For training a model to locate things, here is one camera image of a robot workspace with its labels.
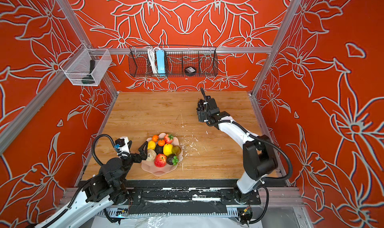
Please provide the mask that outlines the white fake garlic bulb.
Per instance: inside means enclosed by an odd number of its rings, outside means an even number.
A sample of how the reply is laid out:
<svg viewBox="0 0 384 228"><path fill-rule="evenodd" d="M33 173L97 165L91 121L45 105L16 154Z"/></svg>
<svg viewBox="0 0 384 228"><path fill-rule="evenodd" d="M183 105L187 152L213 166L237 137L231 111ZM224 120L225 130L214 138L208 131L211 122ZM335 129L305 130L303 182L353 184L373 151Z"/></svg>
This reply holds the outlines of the white fake garlic bulb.
<svg viewBox="0 0 384 228"><path fill-rule="evenodd" d="M153 162L156 156L157 156L157 153L155 152L155 150L149 149L146 161Z"/></svg>

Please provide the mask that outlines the yellow fake pear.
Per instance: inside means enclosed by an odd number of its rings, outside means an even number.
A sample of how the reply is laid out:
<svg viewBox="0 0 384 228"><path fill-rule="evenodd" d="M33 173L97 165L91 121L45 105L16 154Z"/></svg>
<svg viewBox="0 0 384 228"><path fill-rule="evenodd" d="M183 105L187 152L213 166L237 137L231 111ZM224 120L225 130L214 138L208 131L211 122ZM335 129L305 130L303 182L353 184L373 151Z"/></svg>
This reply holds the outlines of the yellow fake pear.
<svg viewBox="0 0 384 228"><path fill-rule="evenodd" d="M148 150L154 150L156 148L157 144L154 141L148 142Z"/></svg>

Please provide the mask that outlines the small fake orange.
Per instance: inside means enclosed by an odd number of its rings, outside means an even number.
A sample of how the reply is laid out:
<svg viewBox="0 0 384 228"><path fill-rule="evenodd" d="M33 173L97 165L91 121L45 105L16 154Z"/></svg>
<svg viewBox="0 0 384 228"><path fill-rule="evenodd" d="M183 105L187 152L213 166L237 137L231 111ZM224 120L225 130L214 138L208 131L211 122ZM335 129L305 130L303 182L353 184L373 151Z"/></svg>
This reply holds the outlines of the small fake orange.
<svg viewBox="0 0 384 228"><path fill-rule="evenodd" d="M165 141L165 140L159 140L159 141L158 141L158 145L159 145L160 147L163 147L165 144L166 144L166 141Z"/></svg>
<svg viewBox="0 0 384 228"><path fill-rule="evenodd" d="M157 135L152 137L152 141L157 142L159 140L159 137Z"/></svg>

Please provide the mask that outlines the red fake apple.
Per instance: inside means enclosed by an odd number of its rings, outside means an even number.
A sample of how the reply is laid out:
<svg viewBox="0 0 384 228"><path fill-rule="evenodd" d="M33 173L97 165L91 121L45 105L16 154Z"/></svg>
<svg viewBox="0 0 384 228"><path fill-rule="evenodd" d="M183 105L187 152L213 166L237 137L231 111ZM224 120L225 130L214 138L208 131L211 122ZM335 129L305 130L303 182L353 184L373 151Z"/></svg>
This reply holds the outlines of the red fake apple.
<svg viewBox="0 0 384 228"><path fill-rule="evenodd" d="M165 167L166 164L167 164L167 156L165 156L164 154L158 154L155 157L155 160L154 160L155 167L162 168L162 167Z"/></svg>

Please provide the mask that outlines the pink scalloped fruit bowl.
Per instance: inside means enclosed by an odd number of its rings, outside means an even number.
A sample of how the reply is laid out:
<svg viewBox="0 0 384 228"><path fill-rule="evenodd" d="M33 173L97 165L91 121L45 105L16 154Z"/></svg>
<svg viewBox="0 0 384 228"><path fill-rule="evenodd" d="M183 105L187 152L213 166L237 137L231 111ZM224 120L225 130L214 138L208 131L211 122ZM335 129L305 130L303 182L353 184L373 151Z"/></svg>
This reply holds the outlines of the pink scalloped fruit bowl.
<svg viewBox="0 0 384 228"><path fill-rule="evenodd" d="M163 140L165 135L166 135L166 133L159 134L158 135L159 140ZM147 141L148 142L152 141L152 137L148 138ZM180 145L180 142L179 142L179 139L177 137L175 137L175 136L174 136L174 141L171 144L173 146L179 146L182 149L182 147ZM180 161L183 160L183 149L182 149L181 154L178 155L178 159L179 159L179 163L180 163ZM159 177L159 176L162 176L162 175L165 175L167 173L170 173L170 172L174 171L177 168L178 164L176 166L171 166L171 165L166 164L165 167L157 168L154 165L154 161L153 162L148 162L148 161L145 160L145 161L142 162L141 168L144 171L149 172L149 173Z"/></svg>

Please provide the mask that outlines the yellow fake lemon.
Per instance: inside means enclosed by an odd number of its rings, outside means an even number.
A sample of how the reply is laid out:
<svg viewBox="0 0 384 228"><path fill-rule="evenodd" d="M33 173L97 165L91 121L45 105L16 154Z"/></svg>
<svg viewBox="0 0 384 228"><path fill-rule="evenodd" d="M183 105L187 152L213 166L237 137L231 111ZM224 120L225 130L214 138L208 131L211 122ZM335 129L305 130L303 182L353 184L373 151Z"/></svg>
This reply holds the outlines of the yellow fake lemon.
<svg viewBox="0 0 384 228"><path fill-rule="evenodd" d="M164 146L163 146L163 154L165 155L165 156L170 156L170 155L172 155L173 154L173 152L172 152L172 149L173 149L173 145L172 144L165 144Z"/></svg>

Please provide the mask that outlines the red fake strawberry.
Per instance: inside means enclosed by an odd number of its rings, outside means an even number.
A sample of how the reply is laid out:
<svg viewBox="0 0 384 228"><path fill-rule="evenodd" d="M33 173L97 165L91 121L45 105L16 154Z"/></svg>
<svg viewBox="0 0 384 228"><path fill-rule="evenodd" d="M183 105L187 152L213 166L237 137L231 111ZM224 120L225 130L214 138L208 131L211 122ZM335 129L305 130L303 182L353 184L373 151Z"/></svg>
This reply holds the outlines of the red fake strawberry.
<svg viewBox="0 0 384 228"><path fill-rule="evenodd" d="M166 134L164 137L166 144L171 144L174 141L174 136L172 134Z"/></svg>

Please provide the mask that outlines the dark purple fake mangosteen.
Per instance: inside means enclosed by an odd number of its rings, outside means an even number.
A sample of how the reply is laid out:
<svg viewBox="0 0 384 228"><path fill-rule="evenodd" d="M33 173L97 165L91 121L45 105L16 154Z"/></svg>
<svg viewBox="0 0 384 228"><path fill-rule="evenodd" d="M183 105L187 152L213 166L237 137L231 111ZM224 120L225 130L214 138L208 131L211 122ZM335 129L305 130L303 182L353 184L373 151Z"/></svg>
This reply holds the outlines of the dark purple fake mangosteen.
<svg viewBox="0 0 384 228"><path fill-rule="evenodd" d="M166 160L168 165L176 166L179 163L178 156L176 155L169 155Z"/></svg>

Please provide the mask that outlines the brown fake passion fruit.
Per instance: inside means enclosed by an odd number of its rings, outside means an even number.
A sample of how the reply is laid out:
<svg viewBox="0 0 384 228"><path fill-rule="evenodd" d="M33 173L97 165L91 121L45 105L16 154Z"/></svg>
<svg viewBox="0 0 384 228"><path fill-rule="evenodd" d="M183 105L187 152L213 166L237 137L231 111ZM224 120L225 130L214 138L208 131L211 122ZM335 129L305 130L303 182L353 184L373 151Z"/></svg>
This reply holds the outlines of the brown fake passion fruit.
<svg viewBox="0 0 384 228"><path fill-rule="evenodd" d="M172 154L173 155L178 156L179 154L181 154L181 152L182 152L182 149L179 146L173 146L172 147Z"/></svg>

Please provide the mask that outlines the dark fake grape bunch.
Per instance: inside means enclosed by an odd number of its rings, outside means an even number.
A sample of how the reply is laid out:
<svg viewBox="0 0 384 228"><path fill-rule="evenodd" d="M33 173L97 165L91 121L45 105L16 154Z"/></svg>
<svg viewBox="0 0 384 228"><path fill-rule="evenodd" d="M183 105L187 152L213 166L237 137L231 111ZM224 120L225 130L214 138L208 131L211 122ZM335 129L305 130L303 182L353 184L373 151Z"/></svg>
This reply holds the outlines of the dark fake grape bunch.
<svg viewBox="0 0 384 228"><path fill-rule="evenodd" d="M198 106L197 107L197 114L198 114L198 116L201 114L201 110L202 110L202 108L200 106Z"/></svg>

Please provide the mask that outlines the dark fake avocado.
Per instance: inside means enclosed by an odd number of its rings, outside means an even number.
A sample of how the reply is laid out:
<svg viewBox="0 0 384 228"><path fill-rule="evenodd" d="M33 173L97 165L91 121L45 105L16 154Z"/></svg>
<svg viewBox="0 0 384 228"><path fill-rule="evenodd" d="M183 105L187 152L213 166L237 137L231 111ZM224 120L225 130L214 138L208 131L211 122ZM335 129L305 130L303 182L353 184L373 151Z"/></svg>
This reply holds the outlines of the dark fake avocado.
<svg viewBox="0 0 384 228"><path fill-rule="evenodd" d="M156 152L157 155L163 154L164 153L164 147L156 145L154 151Z"/></svg>

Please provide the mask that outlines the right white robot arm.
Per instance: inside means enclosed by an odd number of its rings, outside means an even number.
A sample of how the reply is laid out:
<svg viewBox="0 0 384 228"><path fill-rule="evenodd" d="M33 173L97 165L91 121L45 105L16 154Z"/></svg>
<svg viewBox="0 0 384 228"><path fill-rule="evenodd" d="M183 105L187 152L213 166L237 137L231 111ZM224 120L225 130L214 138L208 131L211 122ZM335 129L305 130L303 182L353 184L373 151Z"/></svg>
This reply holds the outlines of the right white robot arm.
<svg viewBox="0 0 384 228"><path fill-rule="evenodd" d="M256 191L266 180L286 181L293 175L293 165L288 156L269 137L258 136L236 122L229 113L220 111L215 99L206 96L197 104L198 120L209 127L227 134L234 140L243 152L244 173L236 183L236 189L240 194L248 194ZM275 152L279 152L287 162L286 175L279 178L269 177L278 167L278 159Z"/></svg>

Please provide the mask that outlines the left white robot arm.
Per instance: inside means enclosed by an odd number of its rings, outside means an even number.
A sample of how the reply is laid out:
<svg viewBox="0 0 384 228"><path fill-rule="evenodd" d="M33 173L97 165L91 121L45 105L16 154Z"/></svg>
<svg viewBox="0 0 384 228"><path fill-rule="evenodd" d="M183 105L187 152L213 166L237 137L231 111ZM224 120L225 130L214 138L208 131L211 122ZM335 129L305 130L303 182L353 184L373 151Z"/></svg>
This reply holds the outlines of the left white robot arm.
<svg viewBox="0 0 384 228"><path fill-rule="evenodd" d="M87 180L72 199L52 216L28 228L78 228L97 213L112 205L131 205L134 201L125 186L126 176L134 163L148 157L148 142L137 154L127 158L113 158L101 165L98 175Z"/></svg>

